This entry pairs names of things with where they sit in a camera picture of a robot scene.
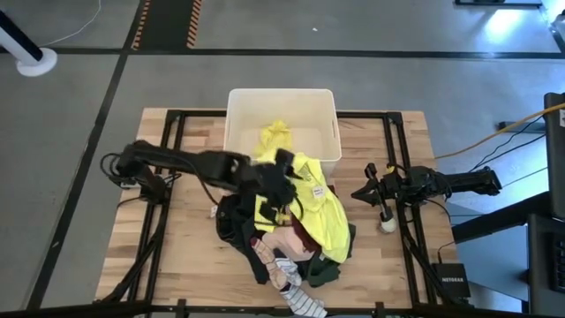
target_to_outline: yellow shirt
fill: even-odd
[[[257,161],[273,162],[276,149],[269,149]],[[347,217],[342,203],[326,185],[326,179],[321,170],[320,160],[312,159],[303,153],[297,153],[292,163],[294,172],[301,179],[291,178],[297,188],[298,199],[302,203],[304,213],[295,199],[290,205],[290,211],[304,226],[308,234],[322,247],[322,252],[330,259],[344,262],[350,247],[350,232]],[[259,212],[260,205],[266,199],[257,196],[255,201],[255,221],[269,223]],[[255,224],[258,230],[272,232],[275,228],[270,225]]]

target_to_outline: dark red cloth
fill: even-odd
[[[293,214],[290,213],[290,220],[292,222],[292,229],[297,234],[298,238],[302,241],[304,248],[308,252],[316,252],[321,250],[320,244],[318,244],[311,236],[308,234],[304,226],[300,223],[300,220]]]

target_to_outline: black monitor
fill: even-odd
[[[548,93],[544,107],[565,103],[565,93]],[[565,220],[565,109],[544,115],[546,120],[547,174],[552,216]]]

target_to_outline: yellow cloth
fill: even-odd
[[[260,163],[274,162],[276,149],[272,148],[257,159]],[[307,157],[303,153],[294,156],[292,167],[302,180],[291,178],[297,188],[298,199],[304,207],[294,200],[290,211],[300,220],[308,234],[322,247],[322,252],[330,259],[344,262],[350,248],[350,232],[342,203],[326,185],[321,171],[320,160]],[[259,212],[265,198],[257,196],[255,201],[255,221],[269,223]],[[258,230],[272,232],[274,226],[255,224]]]
[[[292,150],[292,137],[289,127],[282,121],[276,120],[260,133],[260,144],[255,148],[255,155],[262,156],[266,152],[282,148]]]

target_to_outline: pink cloth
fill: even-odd
[[[272,233],[265,233],[261,239],[269,248],[278,248],[293,261],[308,261],[314,252],[308,252],[291,226],[279,226]]]

